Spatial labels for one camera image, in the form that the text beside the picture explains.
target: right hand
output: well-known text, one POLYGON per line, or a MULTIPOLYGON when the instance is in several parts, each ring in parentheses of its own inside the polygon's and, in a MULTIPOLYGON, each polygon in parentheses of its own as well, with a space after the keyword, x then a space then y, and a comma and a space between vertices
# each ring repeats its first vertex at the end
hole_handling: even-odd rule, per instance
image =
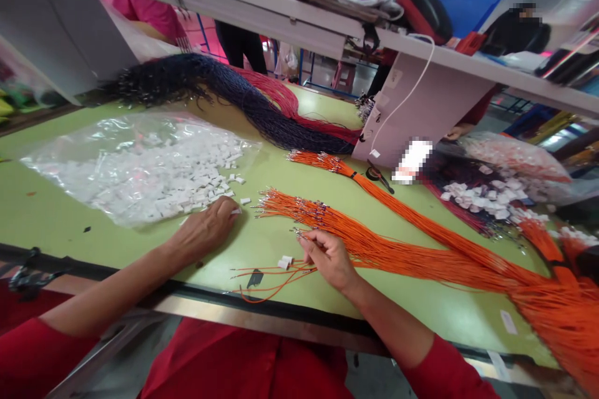
POLYGON ((191 214, 177 232, 162 245, 179 269, 201 261, 221 246, 233 227, 239 207, 228 196, 219 197, 208 209, 191 214))
POLYGON ((349 260, 343 241, 320 230, 304 233, 304 236, 306 238, 298 238, 304 249, 304 262, 314 263, 325 281, 347 294, 360 276, 349 260))

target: paper label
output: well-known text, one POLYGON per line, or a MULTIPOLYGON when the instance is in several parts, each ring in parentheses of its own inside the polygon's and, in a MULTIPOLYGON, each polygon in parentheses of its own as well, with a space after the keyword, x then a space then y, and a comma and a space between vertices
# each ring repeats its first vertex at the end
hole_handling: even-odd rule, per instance
POLYGON ((401 70, 392 69, 389 72, 389 75, 387 76, 387 80, 386 80, 385 84, 387 84, 390 88, 395 89, 395 87, 397 86, 397 83, 399 82, 399 80, 401 80, 401 77, 403 75, 404 75, 404 72, 402 72, 401 70))
POLYGON ((512 335, 518 335, 518 330, 516 329, 516 325, 514 324, 512 316, 505 310, 500 310, 500 313, 501 319, 504 321, 504 326, 507 330, 507 333, 512 335))
POLYGON ((489 358, 491 359, 491 363, 495 367, 495 371, 497 371, 497 378, 504 382, 512 383, 512 378, 510 377, 510 373, 505 366, 504 360, 501 358, 497 352, 487 351, 489 354, 489 358))

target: white paper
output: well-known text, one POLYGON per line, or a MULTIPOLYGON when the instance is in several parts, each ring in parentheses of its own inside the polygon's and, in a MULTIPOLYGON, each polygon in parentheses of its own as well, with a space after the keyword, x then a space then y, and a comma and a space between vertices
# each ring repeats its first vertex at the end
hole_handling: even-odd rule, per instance
POLYGON ((489 354, 489 358, 491 359, 491 362, 495 367, 495 371, 497 371, 497 378, 499 380, 502 380, 503 382, 512 383, 512 378, 510 377, 510 373, 507 370, 507 367, 505 366, 504 360, 501 358, 501 355, 499 355, 495 351, 489 350, 487 351, 487 353, 489 354))
POLYGON ((505 310, 500 310, 500 313, 501 319, 504 321, 504 326, 507 330, 507 333, 512 335, 518 335, 518 330, 516 329, 516 325, 514 324, 512 316, 505 310))

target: red shirt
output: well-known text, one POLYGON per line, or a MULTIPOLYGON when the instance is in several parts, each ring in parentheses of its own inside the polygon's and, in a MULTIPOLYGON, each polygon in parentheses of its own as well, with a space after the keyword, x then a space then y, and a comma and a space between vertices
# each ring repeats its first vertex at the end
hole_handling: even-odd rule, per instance
MULTIPOLYGON (((0 397, 43 398, 96 343, 28 320, 0 337, 0 397)), ((186 318, 154 360, 139 397, 351 398, 347 371, 342 348, 186 318)), ((499 397, 438 336, 424 361, 403 373, 419 399, 499 397)))

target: blue container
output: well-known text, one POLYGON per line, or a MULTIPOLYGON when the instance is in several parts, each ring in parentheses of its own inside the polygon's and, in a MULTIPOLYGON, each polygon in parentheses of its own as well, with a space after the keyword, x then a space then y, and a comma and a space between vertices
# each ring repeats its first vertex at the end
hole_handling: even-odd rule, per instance
POLYGON ((441 0, 454 27, 454 37, 478 31, 501 0, 441 0))

